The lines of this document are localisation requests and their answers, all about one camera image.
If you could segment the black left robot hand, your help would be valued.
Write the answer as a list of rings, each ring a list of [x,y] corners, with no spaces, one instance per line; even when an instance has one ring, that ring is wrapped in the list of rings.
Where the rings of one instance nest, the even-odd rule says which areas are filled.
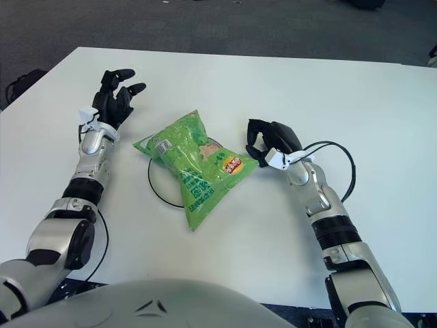
[[[114,95],[121,82],[134,76],[133,69],[106,70],[102,76],[100,90],[93,99],[92,107],[98,111],[98,121],[108,124],[116,131],[134,110],[130,101],[146,89],[145,83],[136,83],[121,87]]]

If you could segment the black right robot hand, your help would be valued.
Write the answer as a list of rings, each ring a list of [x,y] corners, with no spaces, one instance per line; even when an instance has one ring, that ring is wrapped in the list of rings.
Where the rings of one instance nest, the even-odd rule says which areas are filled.
[[[266,150],[258,150],[254,145],[258,134]],[[303,149],[294,131],[278,122],[267,122],[250,119],[247,127],[246,151],[258,161],[260,167],[271,166],[276,169],[287,169],[288,166],[299,160],[298,155],[303,155]]]

